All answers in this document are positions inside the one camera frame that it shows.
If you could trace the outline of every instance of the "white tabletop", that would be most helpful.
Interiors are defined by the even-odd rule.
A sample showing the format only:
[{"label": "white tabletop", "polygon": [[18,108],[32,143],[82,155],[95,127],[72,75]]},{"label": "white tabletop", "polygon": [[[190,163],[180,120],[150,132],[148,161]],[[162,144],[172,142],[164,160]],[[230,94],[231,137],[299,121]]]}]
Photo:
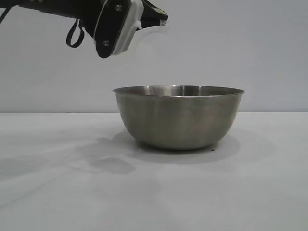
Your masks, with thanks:
[{"label": "white tabletop", "polygon": [[1,114],[0,231],[307,231],[307,131],[308,113],[239,113],[177,155],[119,114]]}]

